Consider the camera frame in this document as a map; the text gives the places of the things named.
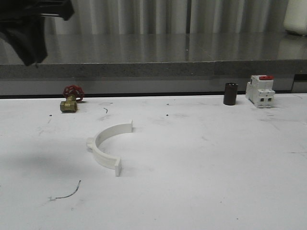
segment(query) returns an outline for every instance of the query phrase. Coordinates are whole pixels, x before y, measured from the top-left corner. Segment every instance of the brass valve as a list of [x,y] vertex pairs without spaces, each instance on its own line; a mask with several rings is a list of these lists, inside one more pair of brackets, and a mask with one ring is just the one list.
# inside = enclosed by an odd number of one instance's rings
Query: brass valve
[[64,113],[75,113],[78,109],[77,102],[82,101],[84,92],[81,87],[70,85],[65,87],[63,96],[66,97],[66,101],[61,102],[60,110]]
[[70,95],[68,98],[66,98],[65,102],[61,102],[59,105],[59,108],[62,112],[73,112],[75,113],[77,111],[77,101],[75,95]]

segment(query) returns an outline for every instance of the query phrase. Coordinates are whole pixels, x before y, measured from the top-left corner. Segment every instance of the black cylinder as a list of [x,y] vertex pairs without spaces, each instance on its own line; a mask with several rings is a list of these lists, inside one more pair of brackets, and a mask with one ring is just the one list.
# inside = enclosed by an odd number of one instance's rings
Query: black cylinder
[[226,83],[225,94],[224,94],[224,104],[235,105],[237,92],[238,92],[238,84]]

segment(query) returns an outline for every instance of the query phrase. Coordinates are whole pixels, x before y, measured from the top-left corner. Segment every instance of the red valve handle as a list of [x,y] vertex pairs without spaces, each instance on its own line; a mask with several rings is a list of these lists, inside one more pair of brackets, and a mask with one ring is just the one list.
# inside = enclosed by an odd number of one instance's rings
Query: red valve handle
[[70,86],[66,86],[64,91],[63,91],[63,96],[65,98],[68,98],[70,95],[75,95],[78,102],[82,101],[83,97],[84,97],[84,92],[82,90],[81,87],[77,86],[77,85],[70,85]]

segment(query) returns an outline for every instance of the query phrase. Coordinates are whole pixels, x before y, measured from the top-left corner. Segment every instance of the white circuit breaker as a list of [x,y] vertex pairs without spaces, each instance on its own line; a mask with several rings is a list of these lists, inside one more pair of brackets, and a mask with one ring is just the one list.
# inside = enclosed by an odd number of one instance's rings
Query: white circuit breaker
[[273,76],[252,75],[246,87],[246,98],[257,108],[271,108],[275,91],[273,87]]

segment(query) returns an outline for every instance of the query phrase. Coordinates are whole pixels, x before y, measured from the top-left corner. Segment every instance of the black object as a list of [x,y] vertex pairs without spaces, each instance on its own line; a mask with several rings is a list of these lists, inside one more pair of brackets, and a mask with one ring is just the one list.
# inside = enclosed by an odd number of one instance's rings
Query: black object
[[235,105],[237,92],[238,92],[238,84],[226,83],[225,94],[224,94],[224,104]]
[[0,37],[26,66],[41,63],[47,57],[44,17],[68,20],[74,13],[71,0],[0,1]]

